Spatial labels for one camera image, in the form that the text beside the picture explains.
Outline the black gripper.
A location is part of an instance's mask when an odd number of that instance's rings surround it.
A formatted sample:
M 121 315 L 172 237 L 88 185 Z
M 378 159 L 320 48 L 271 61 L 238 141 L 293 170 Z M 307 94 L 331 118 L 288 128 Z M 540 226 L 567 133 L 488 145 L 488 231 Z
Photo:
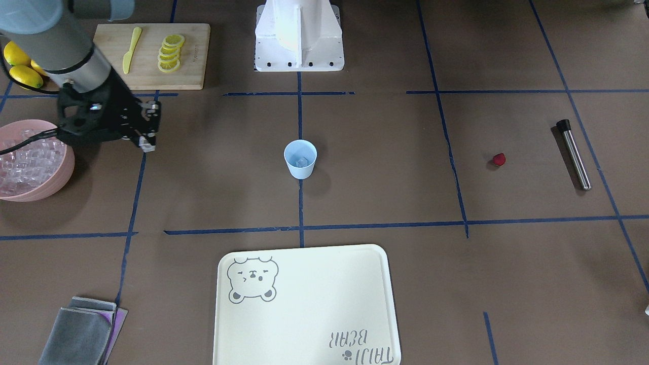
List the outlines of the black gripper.
M 161 103 L 143 103 L 134 97 L 118 74 L 89 92 L 80 93 L 70 82 L 58 93 L 56 138 L 63 143 L 101 143 L 127 138 L 143 152 L 156 150 Z

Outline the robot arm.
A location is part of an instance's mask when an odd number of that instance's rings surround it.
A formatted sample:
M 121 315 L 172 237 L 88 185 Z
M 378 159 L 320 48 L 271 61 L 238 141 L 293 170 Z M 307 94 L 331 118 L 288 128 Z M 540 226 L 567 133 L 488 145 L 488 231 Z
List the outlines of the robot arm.
M 133 1 L 2 1 L 2 35 L 59 86 L 55 128 L 37 138 L 68 145 L 127 139 L 156 148 L 161 105 L 136 98 L 78 18 L 127 19 Z

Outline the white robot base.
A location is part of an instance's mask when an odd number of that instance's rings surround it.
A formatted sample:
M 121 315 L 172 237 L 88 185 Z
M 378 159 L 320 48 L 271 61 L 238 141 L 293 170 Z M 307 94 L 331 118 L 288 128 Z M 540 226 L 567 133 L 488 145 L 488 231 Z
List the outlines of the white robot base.
M 254 69 L 330 72 L 345 65 L 339 7 L 329 1 L 266 1 L 257 7 Z

